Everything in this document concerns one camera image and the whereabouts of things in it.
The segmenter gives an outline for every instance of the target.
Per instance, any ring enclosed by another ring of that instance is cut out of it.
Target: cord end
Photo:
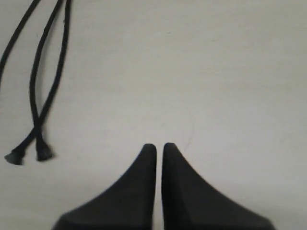
[[[6,155],[5,160],[14,165],[23,165],[23,158],[25,156],[25,151],[15,151],[13,150],[10,154]]]
[[[37,150],[37,159],[36,160],[39,161],[39,162],[48,161],[48,160],[55,157],[52,150],[50,149],[50,147],[46,143],[42,144],[39,148],[37,146],[36,150]]]

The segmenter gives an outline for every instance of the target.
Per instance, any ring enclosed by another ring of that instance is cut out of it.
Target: black pointed tip
[[[51,148],[47,144],[44,144],[43,147],[41,148],[37,148],[37,159],[36,159],[37,161],[44,162],[54,157],[55,155],[53,154]]]
[[[14,164],[14,165],[24,164],[24,161],[23,161],[24,153],[23,152],[12,151],[10,154],[6,155],[4,158],[10,164]]]

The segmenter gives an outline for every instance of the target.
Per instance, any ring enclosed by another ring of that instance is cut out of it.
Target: gray background
[[[0,51],[30,4],[0,2]],[[28,83],[55,0],[43,0],[6,66],[0,150],[30,131]],[[63,80],[46,124],[58,157],[0,160],[0,228],[50,229],[108,188],[142,145],[159,150],[154,228],[163,228],[161,153],[175,142],[208,182],[269,217],[307,228],[307,1],[75,0]],[[63,9],[37,86],[55,75]]]

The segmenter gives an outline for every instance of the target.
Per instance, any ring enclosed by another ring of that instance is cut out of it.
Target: white surface
[[[31,0],[0,2],[0,51]],[[55,1],[43,0],[10,56],[0,95],[1,155],[30,131],[29,74]],[[221,192],[279,230],[307,229],[307,1],[75,0],[48,142],[58,157],[0,160],[0,228],[48,230],[108,188],[142,145],[175,142]],[[43,61],[53,81],[63,11]]]

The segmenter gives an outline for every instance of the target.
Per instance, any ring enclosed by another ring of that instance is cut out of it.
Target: black rubber object
[[[162,201],[165,230],[275,229],[204,181],[173,143],[164,146]]]
[[[89,203],[64,214],[53,230],[152,229],[157,152],[144,145],[125,174]]]

